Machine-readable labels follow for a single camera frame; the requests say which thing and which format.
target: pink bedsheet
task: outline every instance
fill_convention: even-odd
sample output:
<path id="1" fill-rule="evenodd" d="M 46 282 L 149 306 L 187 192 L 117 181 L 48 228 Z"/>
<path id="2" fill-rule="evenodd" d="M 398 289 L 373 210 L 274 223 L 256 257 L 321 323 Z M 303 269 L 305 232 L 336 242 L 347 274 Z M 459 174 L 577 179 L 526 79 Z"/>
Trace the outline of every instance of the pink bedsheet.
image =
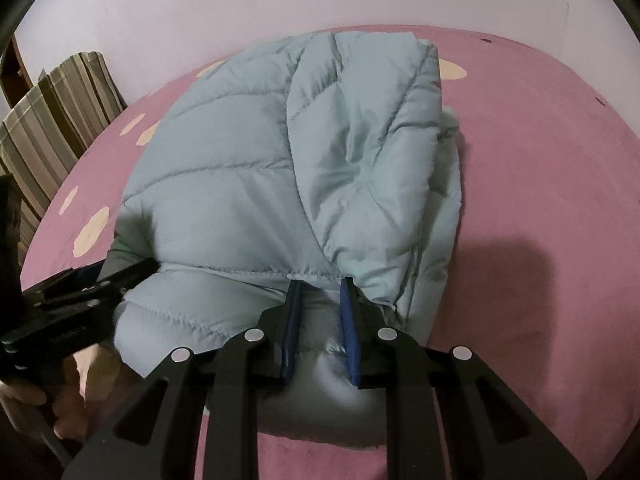
<path id="1" fill-rule="evenodd" d="M 596 478 L 640 418 L 640 140 L 575 73 L 529 47 L 359 28 L 412 31 L 454 64 L 442 88 L 465 139 L 463 214 L 430 345 L 473 348 Z M 201 69 L 131 105 L 85 153 L 33 239 L 23 286 L 104 257 L 153 124 Z M 382 448 L 270 436 L 259 447 L 263 479 L 385 478 Z"/>

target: bed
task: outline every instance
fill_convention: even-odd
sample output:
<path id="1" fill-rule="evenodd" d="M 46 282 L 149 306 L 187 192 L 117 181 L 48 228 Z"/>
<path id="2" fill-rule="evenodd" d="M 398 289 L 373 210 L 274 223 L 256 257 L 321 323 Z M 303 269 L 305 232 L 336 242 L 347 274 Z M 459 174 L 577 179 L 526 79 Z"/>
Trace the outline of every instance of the bed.
<path id="1" fill-rule="evenodd" d="M 640 418 L 640 140 L 603 96 L 528 46 L 437 27 L 352 28 L 436 44 L 444 104 L 460 115 L 462 220 L 430 346 L 470 346 L 597 478 Z M 215 65 L 146 95 L 96 139 L 33 238 L 23 287 L 104 257 L 158 122 Z M 386 475 L 382 448 L 261 435 L 259 450 L 263 479 Z M 202 453 L 197 478 L 201 468 Z"/>

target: human hand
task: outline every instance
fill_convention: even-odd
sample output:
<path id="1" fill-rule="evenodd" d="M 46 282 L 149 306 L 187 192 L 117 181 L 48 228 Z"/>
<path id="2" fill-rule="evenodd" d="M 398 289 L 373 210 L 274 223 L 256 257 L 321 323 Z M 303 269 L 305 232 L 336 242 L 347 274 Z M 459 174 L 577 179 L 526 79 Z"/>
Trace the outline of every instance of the human hand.
<path id="1" fill-rule="evenodd" d="M 56 415 L 53 431 L 58 438 L 82 440 L 86 435 L 88 417 L 80 394 L 80 375 L 73 356 L 64 359 L 62 368 L 65 384 L 57 389 L 51 405 Z M 37 434 L 24 415 L 24 405 L 41 406 L 46 402 L 47 394 L 23 378 L 12 377 L 0 381 L 0 404 L 19 433 Z"/>

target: pink tablecloth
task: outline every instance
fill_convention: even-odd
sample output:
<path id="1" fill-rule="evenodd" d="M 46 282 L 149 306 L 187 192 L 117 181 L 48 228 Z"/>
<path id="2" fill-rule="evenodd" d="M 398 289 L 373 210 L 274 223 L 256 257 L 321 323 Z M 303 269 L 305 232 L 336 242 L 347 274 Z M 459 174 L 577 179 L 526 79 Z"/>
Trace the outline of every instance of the pink tablecloth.
<path id="1" fill-rule="evenodd" d="M 434 27 L 460 115 L 463 215 L 431 337 L 466 344 L 595 478 L 640 418 L 640 141 L 560 62 Z M 104 257 L 153 125 L 201 69 L 131 105 L 78 162 L 33 239 L 22 283 Z M 263 479 L 378 480 L 384 450 L 260 438 Z"/>

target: blue gripper pad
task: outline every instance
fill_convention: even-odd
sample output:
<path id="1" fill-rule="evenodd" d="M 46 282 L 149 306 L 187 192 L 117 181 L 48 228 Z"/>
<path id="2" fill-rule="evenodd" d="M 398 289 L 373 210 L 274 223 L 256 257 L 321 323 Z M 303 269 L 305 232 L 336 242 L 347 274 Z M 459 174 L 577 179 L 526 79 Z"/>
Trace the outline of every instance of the blue gripper pad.
<path id="1" fill-rule="evenodd" d="M 340 284 L 340 320 L 342 321 L 342 335 L 344 349 L 347 352 L 347 370 L 351 377 L 351 384 L 360 386 L 360 342 L 353 318 L 353 305 L 347 280 Z"/>
<path id="2" fill-rule="evenodd" d="M 292 280 L 287 289 L 285 305 L 289 310 L 287 328 L 282 340 L 282 374 L 285 384 L 289 384 L 293 376 L 296 349 L 298 348 L 298 329 L 300 328 L 300 312 L 302 311 L 302 284 L 299 280 Z"/>

